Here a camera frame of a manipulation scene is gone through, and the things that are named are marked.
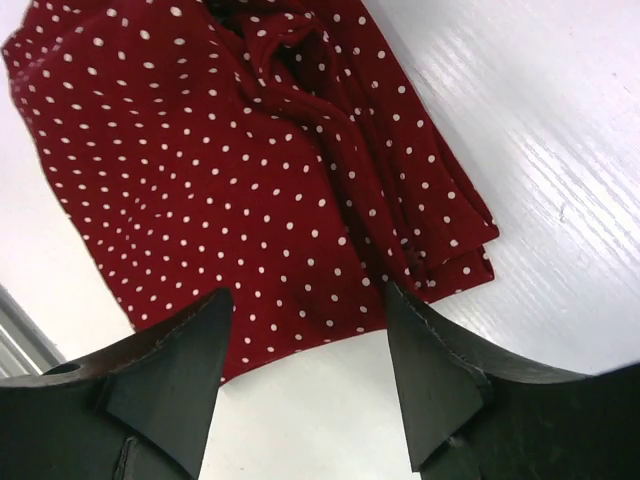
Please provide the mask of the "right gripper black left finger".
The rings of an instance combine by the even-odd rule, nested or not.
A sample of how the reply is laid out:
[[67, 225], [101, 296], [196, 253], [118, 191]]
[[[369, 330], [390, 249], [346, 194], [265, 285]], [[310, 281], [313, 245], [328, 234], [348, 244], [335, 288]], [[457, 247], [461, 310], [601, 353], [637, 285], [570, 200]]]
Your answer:
[[218, 289], [40, 376], [2, 380], [2, 478], [198, 478], [232, 313]]

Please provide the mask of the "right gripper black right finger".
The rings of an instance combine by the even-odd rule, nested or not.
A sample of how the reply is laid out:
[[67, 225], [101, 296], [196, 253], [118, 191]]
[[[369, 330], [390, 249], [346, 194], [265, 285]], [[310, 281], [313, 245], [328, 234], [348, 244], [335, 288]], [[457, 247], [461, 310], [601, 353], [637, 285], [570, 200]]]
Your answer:
[[512, 353], [389, 284], [387, 338], [423, 479], [635, 479], [639, 368], [585, 375]]

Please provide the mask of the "red polka dot skirt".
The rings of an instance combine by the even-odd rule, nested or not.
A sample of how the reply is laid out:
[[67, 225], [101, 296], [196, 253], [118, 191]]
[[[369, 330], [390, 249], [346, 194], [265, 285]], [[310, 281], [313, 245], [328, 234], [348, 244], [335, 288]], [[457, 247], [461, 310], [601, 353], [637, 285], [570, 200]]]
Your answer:
[[2, 48], [136, 330], [215, 289], [223, 379], [488, 283], [499, 230], [359, 1], [33, 1]]

